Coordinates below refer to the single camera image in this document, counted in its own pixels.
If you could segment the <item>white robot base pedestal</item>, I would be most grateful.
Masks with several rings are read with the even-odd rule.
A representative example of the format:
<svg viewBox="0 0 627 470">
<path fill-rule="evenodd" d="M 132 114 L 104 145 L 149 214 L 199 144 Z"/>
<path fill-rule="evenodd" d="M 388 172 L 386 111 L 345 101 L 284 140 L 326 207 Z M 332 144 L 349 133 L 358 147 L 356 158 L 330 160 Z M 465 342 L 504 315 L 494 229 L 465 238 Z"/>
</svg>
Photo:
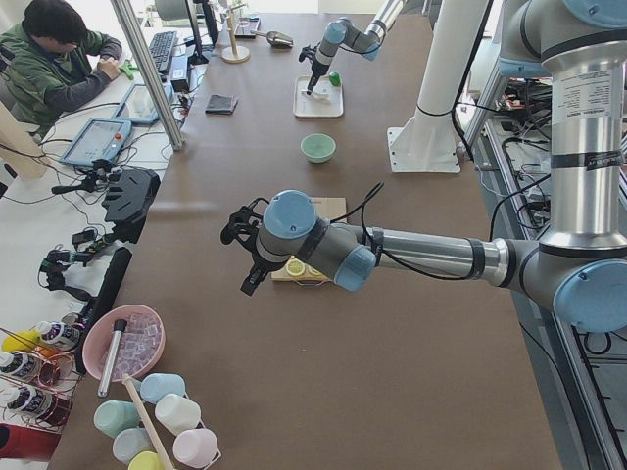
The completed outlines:
<svg viewBox="0 0 627 470">
<path fill-rule="evenodd" d="M 388 129 L 393 172 L 460 172 L 455 110 L 491 10 L 490 1 L 441 3 L 415 112 Z"/>
</svg>

